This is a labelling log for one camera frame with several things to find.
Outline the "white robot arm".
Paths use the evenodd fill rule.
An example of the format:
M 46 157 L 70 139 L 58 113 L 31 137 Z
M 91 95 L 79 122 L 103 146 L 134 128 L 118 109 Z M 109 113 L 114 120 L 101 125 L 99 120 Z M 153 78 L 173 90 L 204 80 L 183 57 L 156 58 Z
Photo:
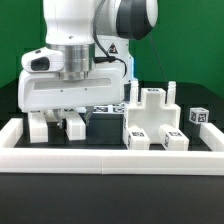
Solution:
M 157 0 L 43 0 L 43 11 L 46 46 L 21 59 L 21 111 L 122 102 L 127 43 L 155 27 Z

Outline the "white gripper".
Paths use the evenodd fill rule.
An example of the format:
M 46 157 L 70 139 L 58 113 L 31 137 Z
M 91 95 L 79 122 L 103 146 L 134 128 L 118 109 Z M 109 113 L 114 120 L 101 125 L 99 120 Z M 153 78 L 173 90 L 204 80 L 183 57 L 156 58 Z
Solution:
M 63 53 L 46 47 L 22 56 L 18 106 L 25 112 L 53 110 L 58 127 L 63 119 L 58 110 L 86 107 L 84 120 L 89 125 L 95 105 L 119 103 L 124 99 L 124 71 L 118 63 L 97 64 L 87 78 L 62 80 Z

